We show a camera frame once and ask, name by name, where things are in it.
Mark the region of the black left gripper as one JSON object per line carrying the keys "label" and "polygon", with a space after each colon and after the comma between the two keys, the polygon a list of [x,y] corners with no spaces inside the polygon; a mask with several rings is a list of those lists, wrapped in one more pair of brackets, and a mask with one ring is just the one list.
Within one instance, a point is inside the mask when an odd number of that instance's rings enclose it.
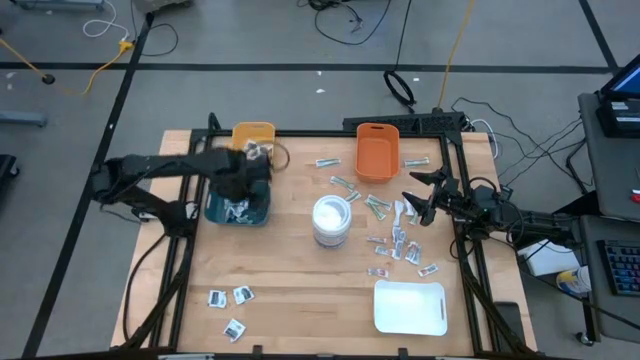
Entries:
{"label": "black left gripper", "polygon": [[251,197],[251,187],[257,181],[271,179],[271,160],[261,154],[250,159],[241,150],[218,148],[227,164],[216,172],[213,191],[229,200],[244,200]]}

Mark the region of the black monitor blue screen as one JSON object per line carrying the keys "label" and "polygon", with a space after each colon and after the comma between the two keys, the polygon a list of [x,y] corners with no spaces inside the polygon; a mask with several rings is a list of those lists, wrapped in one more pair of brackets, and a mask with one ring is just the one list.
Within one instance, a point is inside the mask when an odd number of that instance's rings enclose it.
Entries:
{"label": "black monitor blue screen", "polygon": [[606,137],[640,138],[640,62],[610,80],[599,101],[596,116]]}

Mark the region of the yellow plastic bin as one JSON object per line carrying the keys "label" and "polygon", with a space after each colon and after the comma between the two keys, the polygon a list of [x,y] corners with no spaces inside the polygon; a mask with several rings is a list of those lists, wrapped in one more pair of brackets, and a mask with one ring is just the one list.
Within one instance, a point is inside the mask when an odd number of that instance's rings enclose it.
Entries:
{"label": "yellow plastic bin", "polygon": [[259,143],[275,142],[275,127],[269,122],[242,122],[232,129],[231,147],[244,151],[248,141]]}

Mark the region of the white plastic bin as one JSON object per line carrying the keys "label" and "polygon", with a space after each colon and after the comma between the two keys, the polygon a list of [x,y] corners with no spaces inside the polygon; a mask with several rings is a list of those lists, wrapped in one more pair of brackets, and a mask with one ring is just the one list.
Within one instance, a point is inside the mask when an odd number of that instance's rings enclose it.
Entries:
{"label": "white plastic bin", "polygon": [[381,333],[444,336],[448,330],[445,289],[437,282],[379,280],[374,286],[373,318]]}

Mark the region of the teal plastic bin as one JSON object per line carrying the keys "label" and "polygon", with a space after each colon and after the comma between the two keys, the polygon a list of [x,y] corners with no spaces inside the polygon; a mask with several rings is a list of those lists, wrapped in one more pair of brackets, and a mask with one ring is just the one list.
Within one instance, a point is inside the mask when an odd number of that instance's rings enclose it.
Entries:
{"label": "teal plastic bin", "polygon": [[227,216],[224,211],[224,200],[227,198],[219,196],[217,193],[210,191],[207,197],[204,216],[205,218],[218,225],[234,225],[234,226],[262,226],[267,222],[269,207],[271,203],[271,186],[269,182],[258,181],[251,187],[251,198],[249,200],[249,208],[240,213],[236,210],[236,216],[247,215],[249,222],[247,224],[228,224]]}

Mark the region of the black desk beam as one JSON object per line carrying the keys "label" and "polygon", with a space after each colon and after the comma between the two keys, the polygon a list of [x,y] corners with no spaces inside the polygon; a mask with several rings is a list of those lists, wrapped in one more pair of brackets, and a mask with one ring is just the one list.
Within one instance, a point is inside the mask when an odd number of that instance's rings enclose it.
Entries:
{"label": "black desk beam", "polygon": [[596,191],[584,194],[552,212],[554,229],[551,239],[558,243],[583,240],[583,225],[587,218],[599,218],[602,215]]}

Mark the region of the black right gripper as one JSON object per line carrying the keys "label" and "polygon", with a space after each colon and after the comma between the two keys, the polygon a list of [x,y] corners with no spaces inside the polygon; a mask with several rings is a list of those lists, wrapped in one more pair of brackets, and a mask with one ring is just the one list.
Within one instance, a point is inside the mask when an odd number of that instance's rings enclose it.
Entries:
{"label": "black right gripper", "polygon": [[427,199],[419,198],[409,192],[402,193],[420,217],[421,225],[430,225],[434,221],[436,207],[454,217],[463,215],[463,194],[458,189],[458,179],[447,178],[447,173],[442,169],[429,173],[411,171],[409,175],[425,185],[440,184],[433,192],[434,197],[429,196]]}

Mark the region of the orange plastic bin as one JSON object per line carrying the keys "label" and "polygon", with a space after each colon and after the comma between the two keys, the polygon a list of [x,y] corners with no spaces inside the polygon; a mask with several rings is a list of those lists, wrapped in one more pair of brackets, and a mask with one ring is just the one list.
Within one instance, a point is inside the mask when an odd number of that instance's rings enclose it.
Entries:
{"label": "orange plastic bin", "polygon": [[355,171],[361,182],[384,184],[399,173],[399,131],[389,124],[363,123],[356,130]]}

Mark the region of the black keyboard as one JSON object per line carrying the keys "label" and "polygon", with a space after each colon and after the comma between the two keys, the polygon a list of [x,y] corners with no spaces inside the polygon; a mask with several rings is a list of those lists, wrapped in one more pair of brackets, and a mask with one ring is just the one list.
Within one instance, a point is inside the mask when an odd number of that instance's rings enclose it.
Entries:
{"label": "black keyboard", "polygon": [[640,241],[598,240],[596,244],[611,292],[640,297]]}

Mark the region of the dark grey low desk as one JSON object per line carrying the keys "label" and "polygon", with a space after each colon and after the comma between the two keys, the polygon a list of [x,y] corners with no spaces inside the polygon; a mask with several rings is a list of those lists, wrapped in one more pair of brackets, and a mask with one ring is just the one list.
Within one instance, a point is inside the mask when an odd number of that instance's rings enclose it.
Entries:
{"label": "dark grey low desk", "polygon": [[[597,244],[599,240],[620,240],[640,245],[640,223],[582,216],[579,220],[579,235],[584,246],[582,262],[588,268],[591,283],[588,301],[599,309],[640,326],[640,296],[612,293]],[[588,306],[584,310],[587,334],[592,341],[600,342],[601,336],[604,335],[640,344],[640,330]]]}

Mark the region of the black chair base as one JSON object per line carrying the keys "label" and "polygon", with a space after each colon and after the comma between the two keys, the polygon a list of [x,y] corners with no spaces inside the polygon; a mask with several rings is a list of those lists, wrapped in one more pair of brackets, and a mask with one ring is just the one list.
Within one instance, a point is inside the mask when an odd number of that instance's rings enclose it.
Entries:
{"label": "black chair base", "polygon": [[10,154],[0,154],[0,200],[11,182],[20,174],[17,158]]}

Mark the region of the grey green bag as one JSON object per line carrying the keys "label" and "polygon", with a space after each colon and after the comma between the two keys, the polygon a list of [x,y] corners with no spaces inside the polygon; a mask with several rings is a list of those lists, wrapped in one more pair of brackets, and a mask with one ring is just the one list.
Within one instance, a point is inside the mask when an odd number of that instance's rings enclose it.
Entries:
{"label": "grey green bag", "polygon": [[150,13],[168,6],[189,7],[193,0],[131,0],[131,2],[138,11]]}

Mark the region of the grey metal base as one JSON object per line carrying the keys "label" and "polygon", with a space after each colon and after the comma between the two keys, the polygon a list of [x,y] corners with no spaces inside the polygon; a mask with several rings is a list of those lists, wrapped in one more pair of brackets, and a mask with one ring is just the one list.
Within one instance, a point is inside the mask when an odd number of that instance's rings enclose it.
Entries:
{"label": "grey metal base", "polygon": [[106,0],[9,0],[12,4],[24,10],[32,10],[36,7],[89,7],[98,11],[104,9]]}

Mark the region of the black flat pad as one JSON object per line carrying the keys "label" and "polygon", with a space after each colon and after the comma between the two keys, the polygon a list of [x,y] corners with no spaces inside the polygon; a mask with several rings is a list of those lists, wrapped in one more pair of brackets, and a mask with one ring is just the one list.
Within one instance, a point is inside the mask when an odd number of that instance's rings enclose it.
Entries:
{"label": "black flat pad", "polygon": [[[495,302],[494,305],[498,313],[503,317],[508,328],[519,338],[519,340],[525,344],[524,329],[521,321],[521,314],[519,305],[516,302]],[[512,348],[509,346],[504,335],[497,330],[497,345],[496,350],[499,352],[511,352]]]}

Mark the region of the grey floor bar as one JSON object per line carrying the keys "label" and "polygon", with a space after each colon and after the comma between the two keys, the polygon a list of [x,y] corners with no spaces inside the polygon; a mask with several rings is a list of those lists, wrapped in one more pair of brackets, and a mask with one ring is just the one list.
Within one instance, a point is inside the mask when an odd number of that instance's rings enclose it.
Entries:
{"label": "grey floor bar", "polygon": [[41,113],[0,110],[0,123],[45,127],[48,119]]}

